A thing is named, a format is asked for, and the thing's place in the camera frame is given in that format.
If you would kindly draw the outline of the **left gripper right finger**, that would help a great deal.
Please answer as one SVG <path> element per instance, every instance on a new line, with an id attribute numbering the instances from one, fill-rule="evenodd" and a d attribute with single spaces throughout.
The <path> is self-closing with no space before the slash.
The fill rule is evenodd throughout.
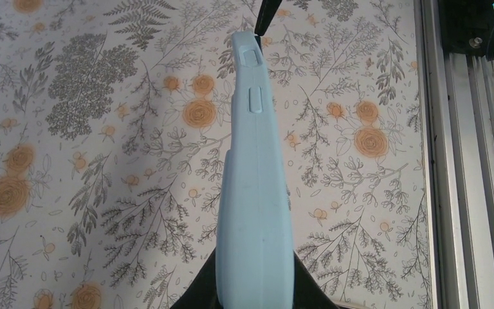
<path id="1" fill-rule="evenodd" d="M 294 267 L 293 309 L 339 308 L 323 293 L 296 253 L 294 253 Z"/>

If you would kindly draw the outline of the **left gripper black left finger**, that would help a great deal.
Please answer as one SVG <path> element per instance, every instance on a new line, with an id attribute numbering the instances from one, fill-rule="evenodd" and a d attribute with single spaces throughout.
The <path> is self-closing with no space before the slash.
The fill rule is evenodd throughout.
<path id="1" fill-rule="evenodd" d="M 213 250 L 185 293 L 170 309 L 222 308 L 217 295 L 215 258 Z"/>

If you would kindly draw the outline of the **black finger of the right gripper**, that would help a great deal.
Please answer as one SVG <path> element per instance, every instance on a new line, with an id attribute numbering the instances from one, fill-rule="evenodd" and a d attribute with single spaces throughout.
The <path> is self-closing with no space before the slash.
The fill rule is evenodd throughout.
<path id="1" fill-rule="evenodd" d="M 265 35 L 270 27 L 270 24 L 279 9 L 282 0 L 262 0 L 257 22 L 255 24 L 254 33 L 259 37 Z"/>

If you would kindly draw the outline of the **black phone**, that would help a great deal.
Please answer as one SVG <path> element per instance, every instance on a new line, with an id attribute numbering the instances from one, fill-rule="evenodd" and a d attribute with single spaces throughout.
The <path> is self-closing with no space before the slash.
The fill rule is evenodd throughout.
<path id="1" fill-rule="evenodd" d="M 268 69 L 253 33 L 234 33 L 232 51 L 236 78 L 217 220 L 217 294 L 224 308 L 291 308 L 293 233 Z"/>

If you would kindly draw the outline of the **floral patterned table mat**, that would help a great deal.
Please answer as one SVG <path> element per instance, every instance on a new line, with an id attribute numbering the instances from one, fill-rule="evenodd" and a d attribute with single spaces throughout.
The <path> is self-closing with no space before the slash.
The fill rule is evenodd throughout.
<path id="1" fill-rule="evenodd" d="M 0 1 L 0 308 L 170 308 L 216 240 L 231 36 L 258 1 Z M 413 1 L 284 1 L 262 38 L 297 253 L 433 308 Z"/>

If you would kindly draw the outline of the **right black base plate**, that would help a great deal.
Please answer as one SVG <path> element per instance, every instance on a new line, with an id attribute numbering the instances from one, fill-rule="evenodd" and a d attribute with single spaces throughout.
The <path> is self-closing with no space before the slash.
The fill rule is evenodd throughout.
<path id="1" fill-rule="evenodd" d="M 494 59 L 494 1 L 437 2 L 441 40 L 446 53 Z"/>

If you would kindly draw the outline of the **aluminium mounting rail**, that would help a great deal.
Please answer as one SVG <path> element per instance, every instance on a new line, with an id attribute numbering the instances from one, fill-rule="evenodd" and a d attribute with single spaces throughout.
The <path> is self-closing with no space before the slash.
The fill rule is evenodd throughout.
<path id="1" fill-rule="evenodd" d="M 414 3 L 434 308 L 494 308 L 494 59 L 446 53 Z"/>

